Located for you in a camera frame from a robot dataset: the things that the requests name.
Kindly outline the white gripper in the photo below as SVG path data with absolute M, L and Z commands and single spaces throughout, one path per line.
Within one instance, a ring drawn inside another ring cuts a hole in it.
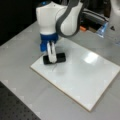
M 48 54 L 48 59 L 51 63 L 55 63 L 57 61 L 55 44 L 53 41 L 49 41 L 47 43 L 47 54 Z

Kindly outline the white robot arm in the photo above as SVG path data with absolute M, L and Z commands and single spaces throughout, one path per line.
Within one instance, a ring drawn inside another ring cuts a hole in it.
M 80 0 L 70 0 L 67 6 L 44 1 L 36 7 L 40 50 L 46 52 L 43 57 L 45 65 L 66 61 L 64 53 L 56 53 L 55 44 L 59 37 L 68 38 L 78 32 L 82 10 L 83 3 Z

